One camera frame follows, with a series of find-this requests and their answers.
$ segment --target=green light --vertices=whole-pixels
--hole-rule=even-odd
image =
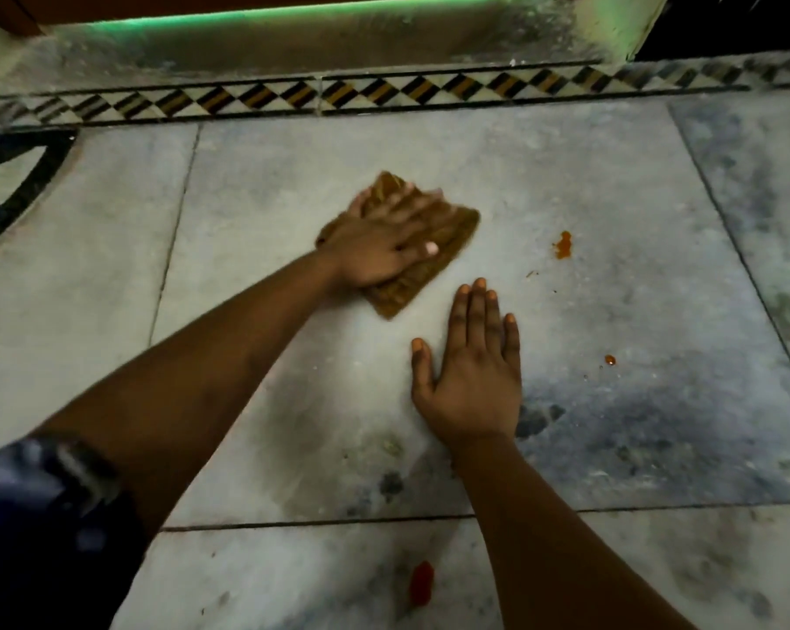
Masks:
[[[217,13],[197,15],[169,15],[165,17],[137,17],[128,20],[96,21],[96,28],[134,28],[149,25],[170,26],[188,23],[205,23],[230,19],[258,21],[268,18],[289,18],[312,13],[356,12],[356,11],[403,11],[405,7],[433,5],[451,6],[454,4],[473,4],[486,0],[365,0],[355,2],[336,2],[331,4],[312,4],[302,7],[264,8],[253,10],[224,10]]]

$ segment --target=marble floor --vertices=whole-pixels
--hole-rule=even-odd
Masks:
[[[116,627],[500,627],[407,391],[410,338],[440,345],[483,275],[522,328],[527,460],[699,627],[790,628],[790,91],[83,130],[0,238],[0,445],[309,251],[382,168],[479,208],[473,243],[393,322],[315,315]]]

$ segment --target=diamond pattern border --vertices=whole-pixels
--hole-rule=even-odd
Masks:
[[[0,95],[0,131],[254,116],[332,116],[770,88],[790,88],[790,53],[7,94]]]

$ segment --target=dark floor pattern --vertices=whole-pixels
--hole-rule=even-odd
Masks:
[[[45,151],[33,170],[0,203],[0,234],[40,195],[68,155],[77,138],[76,130],[49,130],[40,133],[0,134],[0,165],[20,157],[35,147]]]
[[[790,53],[380,71],[42,94],[0,94],[0,132],[254,116],[585,101],[790,87]]]

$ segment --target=sleeve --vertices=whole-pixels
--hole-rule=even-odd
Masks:
[[[147,535],[112,466],[68,438],[0,449],[0,627],[106,628]]]

